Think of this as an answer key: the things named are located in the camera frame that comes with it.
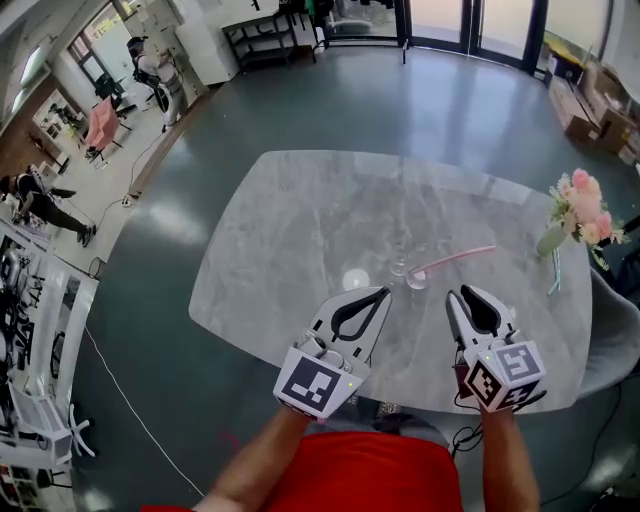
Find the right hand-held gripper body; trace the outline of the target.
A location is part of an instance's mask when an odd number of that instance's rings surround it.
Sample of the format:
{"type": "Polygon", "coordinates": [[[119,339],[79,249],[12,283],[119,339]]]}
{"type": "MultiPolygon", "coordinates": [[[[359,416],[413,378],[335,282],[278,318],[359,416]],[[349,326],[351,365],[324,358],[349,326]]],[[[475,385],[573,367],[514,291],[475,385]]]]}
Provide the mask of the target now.
{"type": "Polygon", "coordinates": [[[513,412],[541,400],[546,375],[534,341],[485,341],[456,356],[453,369],[461,399],[475,398],[482,411],[513,412]]]}

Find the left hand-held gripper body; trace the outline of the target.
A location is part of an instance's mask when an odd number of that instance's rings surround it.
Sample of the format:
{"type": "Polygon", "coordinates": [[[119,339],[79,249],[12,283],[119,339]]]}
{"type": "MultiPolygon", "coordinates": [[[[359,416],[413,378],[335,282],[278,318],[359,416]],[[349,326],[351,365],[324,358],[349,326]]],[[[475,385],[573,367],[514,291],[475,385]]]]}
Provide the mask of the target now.
{"type": "Polygon", "coordinates": [[[314,329],[292,345],[276,380],[273,395],[283,405],[313,420],[326,420],[369,377],[371,367],[332,348],[314,329]]]}

